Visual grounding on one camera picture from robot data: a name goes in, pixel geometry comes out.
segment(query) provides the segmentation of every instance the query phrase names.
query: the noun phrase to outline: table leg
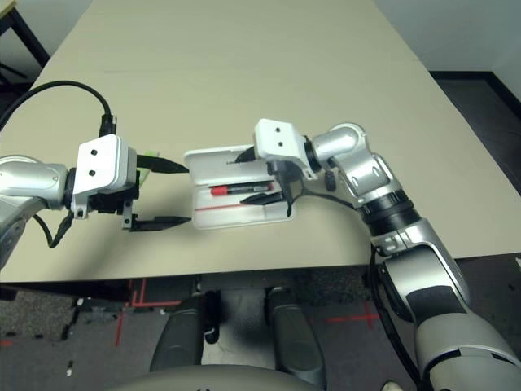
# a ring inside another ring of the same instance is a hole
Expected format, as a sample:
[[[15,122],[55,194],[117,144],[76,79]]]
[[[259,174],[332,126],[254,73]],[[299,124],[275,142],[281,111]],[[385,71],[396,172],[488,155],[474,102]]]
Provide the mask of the table leg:
[[[20,40],[29,49],[40,66],[42,66],[42,68],[45,67],[50,56],[33,34],[29,26],[25,23],[22,16],[15,8],[13,8],[11,12],[6,15],[6,18],[11,18],[13,22],[11,27],[15,31],[16,35],[18,35]]]

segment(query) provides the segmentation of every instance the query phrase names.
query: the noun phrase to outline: red tape marking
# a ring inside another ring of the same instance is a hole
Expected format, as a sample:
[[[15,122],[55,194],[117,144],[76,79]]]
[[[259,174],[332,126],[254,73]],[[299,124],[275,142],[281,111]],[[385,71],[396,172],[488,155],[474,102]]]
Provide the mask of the red tape marking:
[[[373,319],[378,319],[379,316],[377,314],[368,314],[368,315],[351,315],[351,316],[337,316],[334,318],[325,318],[324,322],[326,323],[342,323],[342,322],[357,322],[357,321],[366,321],[369,322]]]
[[[123,311],[118,314],[117,317],[117,329],[116,329],[116,340],[114,341],[114,346],[118,347],[120,345],[121,338],[121,328],[123,327]]]
[[[367,318],[367,327],[371,330],[373,329],[373,319],[369,316],[371,315],[371,312],[369,311],[369,302],[367,300],[364,300],[364,309],[366,310]]]

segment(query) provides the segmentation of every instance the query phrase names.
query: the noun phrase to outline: beige table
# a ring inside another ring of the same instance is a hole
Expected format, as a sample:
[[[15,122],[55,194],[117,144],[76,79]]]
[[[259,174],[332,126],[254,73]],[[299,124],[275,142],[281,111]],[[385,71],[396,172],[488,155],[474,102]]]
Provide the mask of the beige table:
[[[521,199],[469,125],[376,6],[351,1],[98,0],[37,84],[83,81],[107,98],[118,134],[140,152],[250,143],[262,118],[309,136],[363,125],[455,257],[521,249]],[[1,153],[74,166],[95,138],[100,106],[81,90],[49,90],[0,134]],[[140,217],[190,214],[187,175],[152,174]],[[28,224],[2,281],[114,279],[230,270],[361,264],[357,215],[298,202],[293,222],[220,231],[186,224],[128,233],[120,218],[74,222],[56,249]],[[57,227],[64,212],[42,212]]]

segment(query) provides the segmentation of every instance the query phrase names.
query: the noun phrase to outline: red line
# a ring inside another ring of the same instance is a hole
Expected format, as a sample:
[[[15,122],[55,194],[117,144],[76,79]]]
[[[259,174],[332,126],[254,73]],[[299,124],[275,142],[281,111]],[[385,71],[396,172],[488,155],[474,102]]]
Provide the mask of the red line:
[[[369,302],[367,300],[364,300],[364,308],[366,309],[366,315],[370,315]],[[373,329],[373,319],[371,317],[367,318],[367,327],[371,330]]]
[[[147,280],[143,279],[141,282],[141,292],[139,294],[139,302],[143,303],[143,299],[145,298],[145,288],[147,286]]]
[[[150,303],[133,303],[132,307],[164,307],[168,305],[179,305],[181,304],[180,300],[175,301],[151,301]]]
[[[360,320],[369,321],[369,320],[378,319],[378,318],[379,318],[379,316],[377,314],[337,316],[334,318],[325,318],[324,322],[326,322],[326,323],[356,322],[356,321],[360,321]]]
[[[118,347],[120,345],[122,327],[123,327],[123,311],[121,311],[117,317],[116,341],[114,342],[115,347]]]
[[[213,210],[213,209],[223,209],[223,208],[237,208],[239,206],[255,206],[248,204],[232,204],[232,205],[220,205],[220,206],[207,206],[205,208],[196,208],[195,211],[199,212],[201,210]]]

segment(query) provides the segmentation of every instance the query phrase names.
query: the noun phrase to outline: green cable connector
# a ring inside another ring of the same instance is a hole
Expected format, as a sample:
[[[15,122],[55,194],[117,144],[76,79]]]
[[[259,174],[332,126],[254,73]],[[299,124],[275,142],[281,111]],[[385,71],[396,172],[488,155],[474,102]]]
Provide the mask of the green cable connector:
[[[159,157],[160,153],[158,151],[145,151],[145,156],[151,156],[151,157]],[[149,169],[140,169],[139,171],[139,187],[143,186],[143,183],[145,182],[145,179],[147,179],[148,174],[150,173]]]

